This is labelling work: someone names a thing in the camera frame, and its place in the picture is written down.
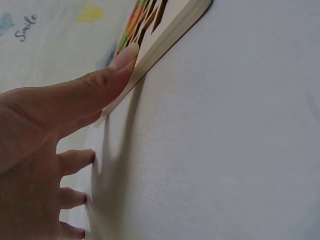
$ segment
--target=hand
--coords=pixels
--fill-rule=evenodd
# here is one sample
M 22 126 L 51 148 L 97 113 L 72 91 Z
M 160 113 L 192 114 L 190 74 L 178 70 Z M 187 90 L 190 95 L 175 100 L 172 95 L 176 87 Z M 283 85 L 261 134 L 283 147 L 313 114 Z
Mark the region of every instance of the hand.
M 0 239 L 85 237 L 84 229 L 60 222 L 59 215 L 85 204 L 86 194 L 60 188 L 60 181 L 91 164 L 95 153 L 56 154 L 57 144 L 95 122 L 124 90 L 138 51 L 133 44 L 109 67 L 73 81 L 0 94 Z

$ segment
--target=knuckle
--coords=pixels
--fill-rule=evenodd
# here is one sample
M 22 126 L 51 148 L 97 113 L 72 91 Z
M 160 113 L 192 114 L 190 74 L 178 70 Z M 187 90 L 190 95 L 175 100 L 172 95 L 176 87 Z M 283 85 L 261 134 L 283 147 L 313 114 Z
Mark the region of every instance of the knuckle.
M 108 89 L 115 71 L 111 68 L 105 68 L 103 70 L 87 73 L 80 78 L 80 81 L 84 84 L 85 88 L 89 88 L 96 94 L 102 92 L 102 90 Z

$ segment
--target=fingernail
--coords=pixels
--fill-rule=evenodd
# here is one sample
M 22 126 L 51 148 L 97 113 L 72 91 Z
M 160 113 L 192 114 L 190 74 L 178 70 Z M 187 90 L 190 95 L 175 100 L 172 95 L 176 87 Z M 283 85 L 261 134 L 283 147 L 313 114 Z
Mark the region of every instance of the fingernail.
M 137 57 L 139 52 L 139 44 L 132 43 L 121 51 L 110 63 L 109 67 L 120 71 L 124 69 L 134 58 Z

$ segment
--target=white surface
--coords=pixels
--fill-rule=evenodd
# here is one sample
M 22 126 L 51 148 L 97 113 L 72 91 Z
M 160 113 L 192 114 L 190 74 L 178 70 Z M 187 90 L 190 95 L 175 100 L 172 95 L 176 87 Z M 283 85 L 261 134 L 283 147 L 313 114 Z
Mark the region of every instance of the white surface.
M 317 0 L 216 0 L 91 129 L 90 221 L 72 222 L 95 240 L 319 239 L 319 26 Z

